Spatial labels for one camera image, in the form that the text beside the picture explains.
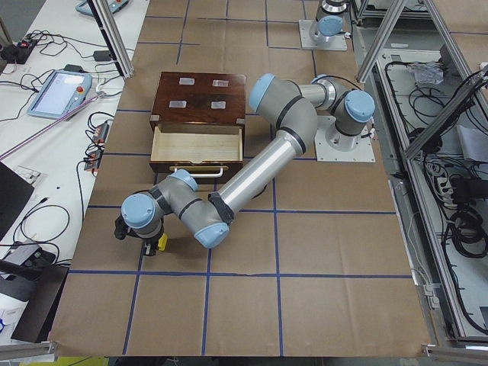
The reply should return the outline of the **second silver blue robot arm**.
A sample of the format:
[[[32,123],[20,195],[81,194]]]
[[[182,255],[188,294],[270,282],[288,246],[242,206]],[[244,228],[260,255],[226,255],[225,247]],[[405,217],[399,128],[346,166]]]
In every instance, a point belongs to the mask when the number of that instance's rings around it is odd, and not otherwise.
[[[344,24],[343,14],[347,7],[345,0],[319,1],[315,21],[310,28],[312,39],[317,42],[326,42],[329,37],[340,34]]]

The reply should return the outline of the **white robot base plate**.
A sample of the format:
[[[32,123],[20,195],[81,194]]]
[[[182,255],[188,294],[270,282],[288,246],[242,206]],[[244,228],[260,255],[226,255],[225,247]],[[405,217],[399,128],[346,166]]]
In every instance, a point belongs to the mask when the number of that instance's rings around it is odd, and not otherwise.
[[[314,145],[318,162],[374,163],[371,138],[366,125],[357,136],[346,136],[336,129],[336,119],[332,116],[318,116],[318,127]]]

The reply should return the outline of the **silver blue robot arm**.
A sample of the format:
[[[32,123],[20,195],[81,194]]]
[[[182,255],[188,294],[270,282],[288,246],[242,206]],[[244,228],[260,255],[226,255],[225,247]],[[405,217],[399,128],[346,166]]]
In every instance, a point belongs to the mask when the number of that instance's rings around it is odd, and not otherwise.
[[[264,74],[251,90],[249,105],[275,127],[274,139],[259,154],[206,200],[198,197],[197,182],[185,169],[147,191],[133,193],[121,205],[115,238],[140,238],[147,255],[154,255],[164,234],[164,217],[174,214],[203,247],[212,249],[228,236],[236,213],[307,151],[318,130],[318,110],[330,113],[337,133],[347,137],[360,136],[375,111],[369,93],[346,88],[329,75],[298,85]]]

